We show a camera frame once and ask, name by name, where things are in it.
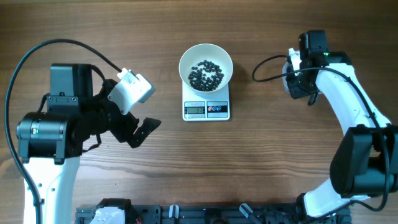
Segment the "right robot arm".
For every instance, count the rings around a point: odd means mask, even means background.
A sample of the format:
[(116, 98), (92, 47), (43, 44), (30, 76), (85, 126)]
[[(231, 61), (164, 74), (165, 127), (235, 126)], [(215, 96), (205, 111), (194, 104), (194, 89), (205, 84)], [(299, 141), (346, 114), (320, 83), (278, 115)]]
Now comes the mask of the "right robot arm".
[(320, 222), (353, 204), (380, 211), (397, 192), (397, 126), (372, 103), (345, 52), (332, 52), (322, 30), (300, 34), (289, 49), (284, 87), (293, 99), (314, 105), (323, 94), (343, 132), (329, 171), (319, 187), (297, 199), (297, 219)]

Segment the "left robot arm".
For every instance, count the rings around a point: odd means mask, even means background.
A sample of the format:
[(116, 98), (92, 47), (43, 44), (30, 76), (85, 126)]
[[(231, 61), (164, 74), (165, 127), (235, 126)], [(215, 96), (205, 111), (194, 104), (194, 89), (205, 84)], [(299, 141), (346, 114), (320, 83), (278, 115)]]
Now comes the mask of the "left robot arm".
[(153, 118), (131, 114), (136, 103), (146, 102), (154, 86), (140, 74), (122, 69), (116, 80), (104, 79), (93, 93), (92, 64), (55, 63), (50, 68), (50, 92), (39, 109), (27, 113), (17, 125), (18, 155), (33, 184), (25, 194), (25, 223), (69, 223), (73, 187), (85, 153), (84, 142), (110, 132), (118, 142), (139, 147), (160, 126)]

